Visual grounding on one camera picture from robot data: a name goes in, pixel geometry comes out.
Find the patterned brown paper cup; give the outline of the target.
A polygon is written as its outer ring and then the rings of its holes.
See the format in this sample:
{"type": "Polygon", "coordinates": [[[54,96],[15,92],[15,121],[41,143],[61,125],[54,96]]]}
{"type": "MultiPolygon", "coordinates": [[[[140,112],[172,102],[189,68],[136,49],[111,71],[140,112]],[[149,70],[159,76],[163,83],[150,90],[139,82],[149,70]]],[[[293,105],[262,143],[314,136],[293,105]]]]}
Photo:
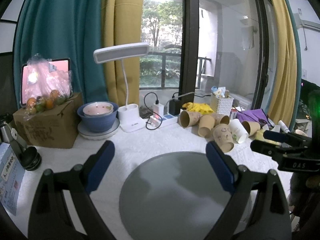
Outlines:
{"type": "Polygon", "coordinates": [[[234,148],[233,137],[227,124],[219,124],[212,131],[213,139],[223,153],[234,148]]]}

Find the brown paper cup open mouth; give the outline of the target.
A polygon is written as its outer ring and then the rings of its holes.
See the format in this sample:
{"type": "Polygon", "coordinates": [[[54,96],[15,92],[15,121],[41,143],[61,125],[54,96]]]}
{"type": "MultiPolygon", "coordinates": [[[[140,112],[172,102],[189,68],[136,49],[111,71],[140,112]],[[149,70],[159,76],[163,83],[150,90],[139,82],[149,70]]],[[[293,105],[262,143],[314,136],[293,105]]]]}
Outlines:
{"type": "Polygon", "coordinates": [[[215,119],[215,125],[217,126],[219,124],[229,124],[229,116],[218,114],[218,113],[211,113],[210,114],[215,119]]]}

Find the brown paper cup middle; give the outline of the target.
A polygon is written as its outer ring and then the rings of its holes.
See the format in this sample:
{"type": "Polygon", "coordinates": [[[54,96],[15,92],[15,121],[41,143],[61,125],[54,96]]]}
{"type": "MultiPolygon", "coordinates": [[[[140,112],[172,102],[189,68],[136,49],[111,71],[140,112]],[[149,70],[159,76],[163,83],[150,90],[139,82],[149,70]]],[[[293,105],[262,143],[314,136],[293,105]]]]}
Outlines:
{"type": "Polygon", "coordinates": [[[199,120],[198,135],[204,138],[210,137],[215,125],[215,119],[212,115],[203,115],[199,120]]]}

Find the patterned paper cup back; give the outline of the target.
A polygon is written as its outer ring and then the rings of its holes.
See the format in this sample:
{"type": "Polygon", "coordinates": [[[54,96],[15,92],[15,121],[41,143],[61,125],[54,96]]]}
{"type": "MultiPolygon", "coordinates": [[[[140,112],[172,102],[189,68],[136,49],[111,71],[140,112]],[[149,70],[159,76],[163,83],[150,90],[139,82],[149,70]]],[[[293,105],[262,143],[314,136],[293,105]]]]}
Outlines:
{"type": "Polygon", "coordinates": [[[182,111],[180,113],[180,117],[179,117],[180,125],[183,128],[194,126],[194,125],[198,124],[201,116],[202,115],[199,112],[182,111]]]}

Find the yellow curtain right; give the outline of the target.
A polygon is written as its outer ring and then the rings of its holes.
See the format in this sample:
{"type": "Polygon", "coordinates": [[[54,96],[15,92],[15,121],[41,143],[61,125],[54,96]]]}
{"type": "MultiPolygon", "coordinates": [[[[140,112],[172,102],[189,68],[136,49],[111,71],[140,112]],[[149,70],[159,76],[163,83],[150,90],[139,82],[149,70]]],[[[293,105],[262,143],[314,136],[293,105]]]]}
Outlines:
{"type": "Polygon", "coordinates": [[[297,53],[290,13],[285,0],[272,0],[278,30],[277,69],[268,115],[289,126],[296,100],[297,53]]]}

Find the red white small box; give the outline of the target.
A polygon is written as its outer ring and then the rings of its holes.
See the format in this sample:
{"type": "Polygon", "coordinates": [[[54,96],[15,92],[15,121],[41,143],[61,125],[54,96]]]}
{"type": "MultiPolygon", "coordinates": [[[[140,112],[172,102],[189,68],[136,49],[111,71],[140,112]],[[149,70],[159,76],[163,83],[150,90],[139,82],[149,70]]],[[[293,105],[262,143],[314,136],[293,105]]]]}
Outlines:
{"type": "Polygon", "coordinates": [[[236,108],[232,107],[229,118],[231,120],[236,119],[237,113],[238,113],[238,110],[236,108]]]}

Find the blue white paper box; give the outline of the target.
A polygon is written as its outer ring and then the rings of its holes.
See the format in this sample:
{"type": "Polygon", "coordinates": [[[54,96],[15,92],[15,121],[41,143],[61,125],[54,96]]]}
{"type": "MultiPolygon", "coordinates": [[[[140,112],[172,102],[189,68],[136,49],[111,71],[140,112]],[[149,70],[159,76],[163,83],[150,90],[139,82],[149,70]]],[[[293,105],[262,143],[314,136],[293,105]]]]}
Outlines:
{"type": "Polygon", "coordinates": [[[1,142],[1,204],[14,216],[25,169],[20,164],[10,144],[1,142]]]}

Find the white perforated basket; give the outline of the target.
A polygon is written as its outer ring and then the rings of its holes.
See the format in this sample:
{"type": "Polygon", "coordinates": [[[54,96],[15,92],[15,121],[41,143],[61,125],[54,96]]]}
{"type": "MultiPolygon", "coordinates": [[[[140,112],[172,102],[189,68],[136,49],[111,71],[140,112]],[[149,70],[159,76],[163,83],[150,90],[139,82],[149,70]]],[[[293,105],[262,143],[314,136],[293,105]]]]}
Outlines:
{"type": "Polygon", "coordinates": [[[220,98],[212,94],[210,97],[210,107],[217,114],[229,116],[233,101],[234,99],[231,96],[227,98],[220,98]]]}

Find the grey round tray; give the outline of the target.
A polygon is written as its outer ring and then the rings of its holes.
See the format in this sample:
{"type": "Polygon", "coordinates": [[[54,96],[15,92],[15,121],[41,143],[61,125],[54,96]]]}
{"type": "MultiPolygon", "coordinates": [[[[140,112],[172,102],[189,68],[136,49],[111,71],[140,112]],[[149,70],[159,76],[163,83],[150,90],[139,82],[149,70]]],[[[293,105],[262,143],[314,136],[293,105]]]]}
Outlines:
{"type": "Polygon", "coordinates": [[[119,212],[132,239],[204,239],[230,197],[205,154],[172,152],[131,172],[119,212]]]}

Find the blue bowl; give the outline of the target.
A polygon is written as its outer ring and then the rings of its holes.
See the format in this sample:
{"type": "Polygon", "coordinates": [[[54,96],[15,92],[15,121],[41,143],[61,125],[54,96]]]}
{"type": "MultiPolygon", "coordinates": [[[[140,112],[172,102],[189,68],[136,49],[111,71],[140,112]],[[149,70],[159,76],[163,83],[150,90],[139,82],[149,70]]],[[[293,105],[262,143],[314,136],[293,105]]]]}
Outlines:
{"type": "Polygon", "coordinates": [[[119,106],[114,102],[109,103],[111,103],[114,107],[113,113],[103,116],[85,116],[82,110],[89,103],[84,104],[78,108],[78,116],[80,116],[81,121],[84,123],[85,127],[89,129],[91,132],[104,132],[112,127],[113,123],[116,120],[119,106]]]}

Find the black power adapter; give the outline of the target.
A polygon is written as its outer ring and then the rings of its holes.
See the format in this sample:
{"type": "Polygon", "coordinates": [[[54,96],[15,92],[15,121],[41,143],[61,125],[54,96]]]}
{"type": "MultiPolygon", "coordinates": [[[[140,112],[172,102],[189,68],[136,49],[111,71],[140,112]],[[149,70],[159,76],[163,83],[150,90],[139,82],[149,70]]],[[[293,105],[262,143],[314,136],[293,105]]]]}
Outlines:
{"type": "Polygon", "coordinates": [[[189,93],[185,93],[185,94],[181,94],[181,95],[177,95],[178,92],[174,93],[172,95],[172,98],[168,101],[169,103],[169,114],[177,116],[180,114],[181,112],[181,98],[188,96],[188,95],[193,95],[195,94],[195,92],[189,92],[189,93]]]}

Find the white power strip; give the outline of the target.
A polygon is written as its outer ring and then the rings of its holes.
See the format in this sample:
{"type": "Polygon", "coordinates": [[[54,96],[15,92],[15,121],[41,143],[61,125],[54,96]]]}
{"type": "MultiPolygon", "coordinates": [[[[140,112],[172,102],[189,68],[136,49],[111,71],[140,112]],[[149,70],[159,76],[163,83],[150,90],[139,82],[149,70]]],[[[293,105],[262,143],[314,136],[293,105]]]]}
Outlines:
{"type": "Polygon", "coordinates": [[[146,127],[148,129],[158,129],[158,128],[175,124],[177,123],[177,121],[178,121],[178,116],[173,116],[171,114],[166,114],[163,117],[158,115],[155,115],[155,116],[152,115],[146,122],[146,127]]]}

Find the pink ceramic bowl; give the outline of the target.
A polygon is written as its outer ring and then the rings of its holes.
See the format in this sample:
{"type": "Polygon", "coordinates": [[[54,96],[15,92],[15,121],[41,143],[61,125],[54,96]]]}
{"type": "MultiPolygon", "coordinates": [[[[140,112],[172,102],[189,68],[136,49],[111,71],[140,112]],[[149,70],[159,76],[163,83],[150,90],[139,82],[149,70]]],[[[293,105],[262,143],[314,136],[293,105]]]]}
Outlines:
{"type": "Polygon", "coordinates": [[[113,113],[113,105],[109,102],[93,102],[83,108],[85,116],[103,116],[113,113]]]}

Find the white desk lamp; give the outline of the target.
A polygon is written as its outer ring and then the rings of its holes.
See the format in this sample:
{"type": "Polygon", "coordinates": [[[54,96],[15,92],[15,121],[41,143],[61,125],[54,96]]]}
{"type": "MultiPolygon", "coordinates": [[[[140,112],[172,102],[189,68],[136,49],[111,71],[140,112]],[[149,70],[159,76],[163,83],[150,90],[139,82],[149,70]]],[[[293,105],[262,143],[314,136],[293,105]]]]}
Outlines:
{"type": "Polygon", "coordinates": [[[147,55],[149,44],[145,42],[121,44],[117,46],[96,49],[93,52],[93,58],[96,64],[102,64],[110,61],[120,61],[121,70],[124,76],[126,97],[125,105],[118,108],[118,119],[120,127],[124,132],[134,132],[145,126],[144,120],[139,116],[138,105],[129,104],[129,85],[126,77],[124,59],[140,57],[147,55]]]}

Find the yellow curtain left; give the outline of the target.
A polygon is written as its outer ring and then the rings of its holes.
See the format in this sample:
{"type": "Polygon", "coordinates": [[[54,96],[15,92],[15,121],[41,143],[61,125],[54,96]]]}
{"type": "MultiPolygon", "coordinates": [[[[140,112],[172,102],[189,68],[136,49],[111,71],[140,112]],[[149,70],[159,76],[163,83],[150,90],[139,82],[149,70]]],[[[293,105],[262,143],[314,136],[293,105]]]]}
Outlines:
{"type": "MultiPolygon", "coordinates": [[[[137,43],[141,38],[143,0],[101,0],[101,44],[137,43]]],[[[110,101],[125,105],[126,87],[120,61],[103,64],[110,101]]]]}

